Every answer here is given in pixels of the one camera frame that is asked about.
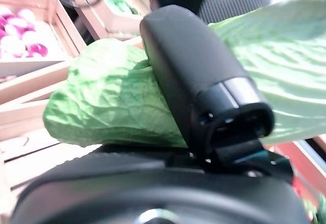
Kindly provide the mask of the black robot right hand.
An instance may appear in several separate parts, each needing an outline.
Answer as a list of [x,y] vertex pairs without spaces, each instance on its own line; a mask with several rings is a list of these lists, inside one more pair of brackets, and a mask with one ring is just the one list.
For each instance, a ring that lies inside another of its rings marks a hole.
[[91,153],[20,195],[11,223],[309,223],[287,158],[264,149],[270,105],[191,11],[141,21],[155,77],[189,150]]

